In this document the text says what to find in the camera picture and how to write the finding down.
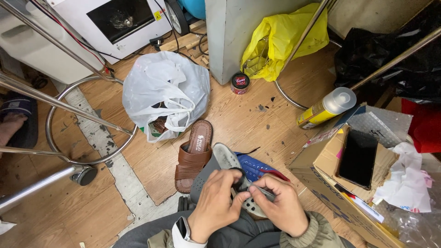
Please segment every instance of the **blue sneaker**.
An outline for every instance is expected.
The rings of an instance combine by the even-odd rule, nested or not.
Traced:
[[[280,173],[280,171],[274,169],[273,167],[265,163],[262,163],[259,160],[250,157],[247,154],[243,154],[236,151],[234,153],[236,154],[237,159],[239,160],[240,166],[242,167],[242,169],[245,170],[247,179],[250,182],[257,181],[265,173],[271,173],[284,181],[291,182],[287,177],[285,177],[282,173]]]

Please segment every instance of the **smartwatch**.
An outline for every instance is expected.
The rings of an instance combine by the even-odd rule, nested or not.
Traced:
[[[190,239],[190,227],[188,226],[186,218],[180,217],[178,221],[176,221],[176,226],[185,241],[194,242]]]

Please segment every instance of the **yellow spray can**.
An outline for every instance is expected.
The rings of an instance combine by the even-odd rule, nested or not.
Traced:
[[[297,117],[297,126],[313,128],[355,106],[357,97],[346,87],[338,87]]]

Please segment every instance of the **wooden floor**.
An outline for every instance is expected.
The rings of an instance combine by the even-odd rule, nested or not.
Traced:
[[[154,50],[149,47],[143,52]],[[333,89],[335,76],[331,71],[335,52],[335,47],[328,45],[317,53],[291,62],[281,76],[282,87],[301,104],[312,105]],[[124,79],[135,60],[113,65],[116,76]],[[103,119],[128,129],[133,127],[121,104],[120,85],[97,80],[81,85],[80,89],[92,108],[101,111]],[[365,247],[358,234],[334,218],[332,211],[286,169],[305,142],[317,132],[314,129],[304,131],[296,126],[295,118],[302,111],[288,104],[273,83],[262,79],[252,80],[244,95],[233,94],[229,85],[221,86],[213,77],[211,89],[209,108],[202,118],[213,124],[213,142],[222,142],[241,152],[261,147],[252,156],[290,178],[307,210],[322,213],[339,235],[356,247]],[[53,85],[42,91],[52,96],[57,94]],[[47,104],[39,102],[37,150],[50,150],[44,130],[48,110]],[[127,138],[116,130],[109,131],[118,146]],[[52,133],[58,147],[71,158],[89,161],[100,157],[79,129],[74,114],[58,109],[53,118]],[[145,134],[138,132],[122,152],[157,205],[176,192],[174,172],[178,149],[188,137],[187,131],[175,140],[147,143]],[[68,166],[58,158],[37,155],[4,154],[0,163],[0,195],[15,192]],[[84,242],[86,248],[107,248],[113,244],[118,239],[117,234],[131,223],[128,220],[131,213],[107,166],[99,164],[96,168],[96,179],[86,187],[68,179],[60,180],[5,213],[2,219],[17,225],[0,236],[0,247],[77,248],[80,242]]]

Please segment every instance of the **yellow plastic bag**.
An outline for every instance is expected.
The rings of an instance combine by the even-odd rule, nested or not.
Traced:
[[[313,3],[289,15],[281,14],[265,17],[254,30],[251,43],[245,49],[240,63],[244,65],[247,62],[248,66],[256,65],[250,69],[242,67],[242,72],[249,76],[256,72],[256,68],[262,68],[265,59],[260,61],[258,61],[258,58],[252,61],[247,60],[257,57],[264,50],[264,54],[268,51],[269,61],[257,74],[250,76],[250,78],[264,78],[268,82],[276,80],[294,45],[300,39],[318,6],[318,3]],[[292,59],[315,53],[329,43],[328,31],[326,30],[327,22],[328,11],[325,9]],[[265,46],[266,41],[263,38],[268,39],[267,46]]]

